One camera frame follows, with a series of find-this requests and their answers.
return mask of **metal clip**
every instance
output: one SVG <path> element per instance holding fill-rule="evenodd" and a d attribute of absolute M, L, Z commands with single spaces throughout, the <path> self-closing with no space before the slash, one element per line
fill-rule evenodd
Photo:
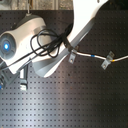
<path fill-rule="evenodd" d="M 70 62 L 71 64 L 73 64 L 74 61 L 75 61 L 76 53 L 77 53 L 77 51 L 76 51 L 75 49 L 73 49 L 73 50 L 71 51 L 71 55 L 70 55 L 70 58 L 69 58 L 69 62 Z"/>
<path fill-rule="evenodd" d="M 106 68 L 108 67 L 108 65 L 111 64 L 111 60 L 113 60 L 114 58 L 114 53 L 112 51 L 109 52 L 109 55 L 107 56 L 107 58 L 105 59 L 105 61 L 102 63 L 101 67 L 106 70 Z"/>

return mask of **wire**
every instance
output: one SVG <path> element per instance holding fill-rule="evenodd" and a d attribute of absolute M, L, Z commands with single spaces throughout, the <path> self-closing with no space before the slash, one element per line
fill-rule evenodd
<path fill-rule="evenodd" d="M 105 57 L 98 56 L 98 55 L 84 54 L 84 53 L 80 53 L 80 52 L 77 52 L 76 54 L 80 55 L 80 56 L 94 57 L 94 58 L 98 58 L 98 59 L 102 59 L 102 60 L 106 59 Z M 113 60 L 110 60 L 110 61 L 111 62 L 117 62 L 117 61 L 121 61 L 121 60 L 124 60 L 124 59 L 127 59 L 127 58 L 128 58 L 128 56 L 124 56 L 124 57 L 121 57 L 121 58 L 118 58 L 118 59 L 113 59 Z"/>
<path fill-rule="evenodd" d="M 98 59 L 102 59 L 102 60 L 106 59 L 105 57 L 98 56 L 98 55 L 84 54 L 84 53 L 80 53 L 80 52 L 77 52 L 76 54 L 80 55 L 80 56 L 94 57 L 94 58 L 98 58 Z"/>
<path fill-rule="evenodd" d="M 128 58 L 128 56 L 124 56 L 124 57 L 121 57 L 121 58 L 118 58 L 118 59 L 114 59 L 111 62 L 117 62 L 117 61 L 124 60 L 124 59 L 127 59 L 127 58 Z"/>

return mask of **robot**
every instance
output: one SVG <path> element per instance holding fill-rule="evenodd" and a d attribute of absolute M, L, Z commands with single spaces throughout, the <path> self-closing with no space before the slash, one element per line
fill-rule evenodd
<path fill-rule="evenodd" d="M 73 0 L 73 28 L 70 28 L 67 33 L 61 34 L 61 36 L 47 30 L 43 18 L 32 15 L 28 11 L 24 19 L 13 30 L 0 35 L 0 56 L 3 60 L 0 66 L 2 76 L 6 79 L 4 70 L 9 69 L 14 74 L 14 78 L 19 72 L 21 78 L 23 78 L 26 65 L 32 62 L 37 75 L 44 78 L 49 77 L 69 53 L 72 53 L 69 61 L 73 63 L 75 47 L 93 27 L 98 10 L 107 1 Z M 55 43 L 52 46 L 54 41 L 48 35 L 60 38 L 60 40 L 58 39 L 60 43 Z M 1 81 L 1 84 L 3 86 L 10 84 L 14 78 L 11 81 L 8 79 L 4 82 Z"/>

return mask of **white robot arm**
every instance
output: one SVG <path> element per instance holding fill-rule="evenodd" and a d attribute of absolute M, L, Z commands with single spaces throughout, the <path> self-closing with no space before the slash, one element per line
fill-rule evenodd
<path fill-rule="evenodd" d="M 73 47 L 77 46 L 82 38 L 90 31 L 94 24 L 97 11 L 107 1 L 108 0 L 73 0 L 74 25 L 71 33 L 67 37 Z M 9 66 L 21 57 L 32 52 L 29 43 L 31 38 L 45 28 L 45 22 L 41 17 L 27 15 L 17 25 L 15 30 L 4 32 L 0 36 L 0 55 L 6 65 Z M 51 42 L 51 38 L 48 36 L 41 36 L 39 40 L 41 45 Z M 33 40 L 33 47 L 34 49 L 39 47 L 36 38 Z M 51 58 L 48 55 L 36 57 L 32 60 L 36 74 L 41 77 L 50 76 L 68 54 L 68 49 L 65 48 L 65 45 L 62 43 L 56 58 Z M 24 63 L 34 56 L 35 53 L 9 66 L 10 71 L 15 74 Z"/>

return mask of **white cable clip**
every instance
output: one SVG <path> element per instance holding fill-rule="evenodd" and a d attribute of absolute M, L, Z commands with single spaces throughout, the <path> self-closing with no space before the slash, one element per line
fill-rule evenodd
<path fill-rule="evenodd" d="M 104 62 L 102 63 L 101 67 L 106 70 L 106 68 L 108 67 L 108 65 L 111 64 L 111 61 L 114 58 L 114 53 L 112 51 L 109 52 L 109 55 L 107 56 L 107 58 L 104 60 Z"/>

